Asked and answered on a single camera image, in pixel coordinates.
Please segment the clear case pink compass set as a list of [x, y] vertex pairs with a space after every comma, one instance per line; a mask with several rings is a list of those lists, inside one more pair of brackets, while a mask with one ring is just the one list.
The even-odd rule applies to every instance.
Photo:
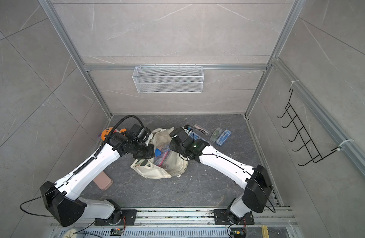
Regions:
[[210, 132], [207, 129], [205, 129], [204, 127], [202, 127], [202, 126], [200, 126], [198, 124], [195, 124], [194, 127], [196, 129], [198, 129], [200, 132], [202, 132], [203, 134], [205, 134], [205, 135], [209, 135], [210, 134]]

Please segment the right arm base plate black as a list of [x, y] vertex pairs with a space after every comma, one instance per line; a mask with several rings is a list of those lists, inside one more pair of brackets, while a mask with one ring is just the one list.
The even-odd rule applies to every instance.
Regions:
[[254, 225], [253, 213], [250, 211], [243, 217], [239, 218], [233, 214], [229, 209], [215, 209], [211, 213], [216, 225]]

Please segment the blue clear compass case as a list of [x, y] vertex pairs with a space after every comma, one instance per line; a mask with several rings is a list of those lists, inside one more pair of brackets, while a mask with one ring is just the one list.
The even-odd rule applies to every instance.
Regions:
[[215, 143], [219, 146], [222, 146], [227, 141], [227, 139], [231, 136], [231, 134], [232, 133], [229, 130], [223, 131]]

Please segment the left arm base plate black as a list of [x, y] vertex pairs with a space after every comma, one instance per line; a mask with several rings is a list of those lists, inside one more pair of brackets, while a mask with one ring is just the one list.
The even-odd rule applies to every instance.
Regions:
[[108, 219], [96, 219], [95, 226], [133, 226], [136, 220], [136, 209], [122, 209], [114, 211]]

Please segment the clear green stationery case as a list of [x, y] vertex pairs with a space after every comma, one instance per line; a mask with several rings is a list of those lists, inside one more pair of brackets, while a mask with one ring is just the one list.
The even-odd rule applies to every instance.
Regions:
[[221, 128], [216, 128], [214, 130], [214, 132], [212, 133], [211, 137], [210, 137], [210, 141], [211, 142], [216, 142], [217, 139], [220, 137], [220, 135], [222, 134], [223, 130]]

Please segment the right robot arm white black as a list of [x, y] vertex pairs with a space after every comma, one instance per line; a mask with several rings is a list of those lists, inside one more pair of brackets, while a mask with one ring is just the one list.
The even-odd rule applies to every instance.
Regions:
[[273, 185], [265, 167], [253, 167], [236, 161], [205, 140], [193, 139], [184, 127], [174, 129], [169, 136], [170, 150], [184, 159], [194, 160], [219, 171], [244, 189], [244, 194], [235, 198], [227, 210], [230, 219], [239, 220], [251, 211], [262, 213], [265, 208], [276, 212], [270, 200]]

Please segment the blue clear pencil case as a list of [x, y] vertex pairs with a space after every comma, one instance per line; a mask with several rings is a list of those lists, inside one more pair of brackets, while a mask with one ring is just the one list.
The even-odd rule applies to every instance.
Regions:
[[202, 136], [202, 133], [198, 132], [198, 131], [190, 131], [188, 133], [188, 136], [191, 137], [194, 141], [201, 139], [203, 141], [206, 141], [206, 139]]

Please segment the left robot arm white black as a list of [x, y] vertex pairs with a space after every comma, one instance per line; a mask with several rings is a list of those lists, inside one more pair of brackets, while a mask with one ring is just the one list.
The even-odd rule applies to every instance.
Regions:
[[[124, 132], [117, 128], [129, 118], [138, 123]], [[40, 198], [49, 216], [62, 227], [68, 227], [78, 221], [100, 219], [110, 225], [122, 221], [121, 207], [111, 199], [91, 200], [81, 197], [81, 193], [106, 167], [120, 157], [131, 154], [134, 159], [151, 159], [155, 156], [155, 147], [149, 144], [151, 131], [136, 116], [125, 116], [104, 137], [99, 148], [76, 169], [58, 179], [46, 181], [40, 187]]]

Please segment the cream canvas tote bag leaves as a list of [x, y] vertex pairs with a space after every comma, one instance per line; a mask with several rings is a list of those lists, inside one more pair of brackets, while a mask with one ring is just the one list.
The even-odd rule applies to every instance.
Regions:
[[187, 169], [188, 162], [178, 153], [169, 149], [172, 142], [170, 133], [174, 128], [155, 129], [152, 131], [148, 145], [155, 147], [155, 157], [135, 160], [130, 166], [137, 174], [146, 179], [163, 179], [180, 177]]

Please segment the small blue clear case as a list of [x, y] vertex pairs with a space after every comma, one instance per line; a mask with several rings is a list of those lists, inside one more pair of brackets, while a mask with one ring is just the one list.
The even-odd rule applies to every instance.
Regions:
[[155, 150], [155, 156], [160, 156], [162, 154], [162, 152], [159, 149]]

